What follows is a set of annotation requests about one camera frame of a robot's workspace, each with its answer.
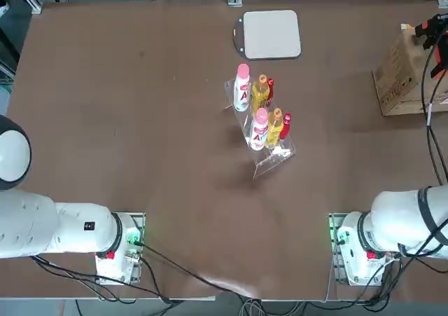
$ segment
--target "table surface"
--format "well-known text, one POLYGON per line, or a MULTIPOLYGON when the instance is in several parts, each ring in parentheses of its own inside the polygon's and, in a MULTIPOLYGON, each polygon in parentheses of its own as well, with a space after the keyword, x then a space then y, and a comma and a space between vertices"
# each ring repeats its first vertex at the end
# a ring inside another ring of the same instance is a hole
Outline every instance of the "table surface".
MULTIPOLYGON (((147 243, 242 294, 324 299, 328 213, 368 210, 380 191, 436 184, 423 116, 382 117, 371 70, 401 22, 415 25, 437 12, 434 0, 48 4, 32 18, 8 112, 33 148, 21 188, 145 212, 147 243), (297 13, 301 56, 251 68, 276 79, 276 103, 293 115, 297 154, 252 182, 235 115, 223 110, 223 82, 243 62, 231 32, 244 11, 283 8, 297 13)), ((433 119, 445 150, 447 119, 433 119)), ((165 294, 217 294, 145 257, 165 294)), ((91 254, 48 258, 95 272, 91 254)), ((0 296, 92 295, 30 259, 1 260, 1 267, 0 296)), ((414 264, 393 298, 446 302, 445 280, 414 264)), ((141 284, 152 287, 146 271, 141 284)), ((358 292, 332 281, 330 298, 358 292)))

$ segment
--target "yellow juice bottle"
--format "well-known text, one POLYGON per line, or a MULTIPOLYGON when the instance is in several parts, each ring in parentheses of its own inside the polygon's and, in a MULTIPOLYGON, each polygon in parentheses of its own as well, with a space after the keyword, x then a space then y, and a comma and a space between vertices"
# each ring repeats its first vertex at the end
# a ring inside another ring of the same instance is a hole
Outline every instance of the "yellow juice bottle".
POLYGON ((279 142, 279 135, 283 129, 283 116, 281 109, 276 108, 269 113, 267 139, 265 146, 269 149, 274 148, 279 142))
POLYGON ((267 84, 267 77, 261 74, 252 85, 252 113, 255 115, 259 108, 266 106, 267 97, 269 97, 269 86, 267 84))

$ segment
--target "clear plastic display stand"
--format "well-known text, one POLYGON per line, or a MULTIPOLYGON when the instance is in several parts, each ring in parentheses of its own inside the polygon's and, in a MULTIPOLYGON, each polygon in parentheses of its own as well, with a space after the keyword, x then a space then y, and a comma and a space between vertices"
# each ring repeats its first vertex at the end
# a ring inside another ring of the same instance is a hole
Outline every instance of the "clear plastic display stand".
MULTIPOLYGON (((255 172, 253 174, 253 179, 264 174, 266 171, 271 170, 278 164, 284 162, 291 156, 295 154, 294 143, 291 140, 289 134, 285 139, 279 141, 277 146, 273 149, 263 148, 260 151, 255 151, 249 146, 249 137, 251 135, 251 124, 252 124, 252 110, 249 107, 246 111, 237 111, 233 107, 233 89, 235 80, 232 79, 224 83, 225 90, 225 108, 233 108, 237 122, 241 127, 242 134, 247 143, 247 149, 249 150, 253 162, 255 163, 255 172)), ((271 103, 269 111, 275 109, 275 104, 271 103)))

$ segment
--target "bottle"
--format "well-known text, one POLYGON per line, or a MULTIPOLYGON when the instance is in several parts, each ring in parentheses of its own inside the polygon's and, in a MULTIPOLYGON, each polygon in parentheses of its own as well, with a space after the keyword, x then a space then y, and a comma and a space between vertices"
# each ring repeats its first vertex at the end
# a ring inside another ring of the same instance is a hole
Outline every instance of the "bottle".
POLYGON ((233 107, 237 111, 245 111, 249 107, 249 79, 249 66, 247 64, 240 64, 233 90, 233 107))
POLYGON ((291 113, 286 113, 283 119, 283 129, 280 132, 279 139, 285 139, 289 132, 289 124, 291 123, 291 113))
POLYGON ((251 138, 249 146, 253 150, 261 150, 265 146, 267 136, 267 110, 259 108, 251 124, 251 138))
POLYGON ((252 86, 252 112, 256 114, 259 108, 265 108, 266 100, 269 96, 269 86, 267 85, 266 75, 261 74, 252 86))
POLYGON ((276 108, 269 113, 269 124, 267 129, 267 138, 265 146, 269 149, 274 148, 279 142, 280 132, 283 130, 283 116, 281 109, 276 108))
POLYGON ((272 103, 272 98, 274 97, 274 79, 269 78, 267 80, 267 85, 269 86, 269 95, 267 96, 266 100, 266 108, 269 108, 272 103))

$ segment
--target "robotic arm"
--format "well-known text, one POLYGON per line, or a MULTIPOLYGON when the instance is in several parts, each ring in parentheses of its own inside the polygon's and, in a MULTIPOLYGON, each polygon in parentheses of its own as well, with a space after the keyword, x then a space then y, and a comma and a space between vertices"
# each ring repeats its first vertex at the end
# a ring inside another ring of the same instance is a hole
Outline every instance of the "robotic arm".
MULTIPOLYGON (((366 285, 393 253, 416 254, 430 234, 448 218, 448 186, 418 191, 382 192, 370 212, 348 214, 337 243, 350 285, 366 285)), ((448 259, 448 226, 426 245, 426 256, 448 259)), ((375 282, 381 281, 384 268, 375 282)))
MULTIPOLYGON (((29 139, 0 116, 0 259, 42 253, 95 253, 97 274, 130 283, 139 276, 142 230, 127 213, 92 203, 53 202, 11 189, 31 164, 29 139)), ((101 281, 102 284, 115 284, 101 281)))

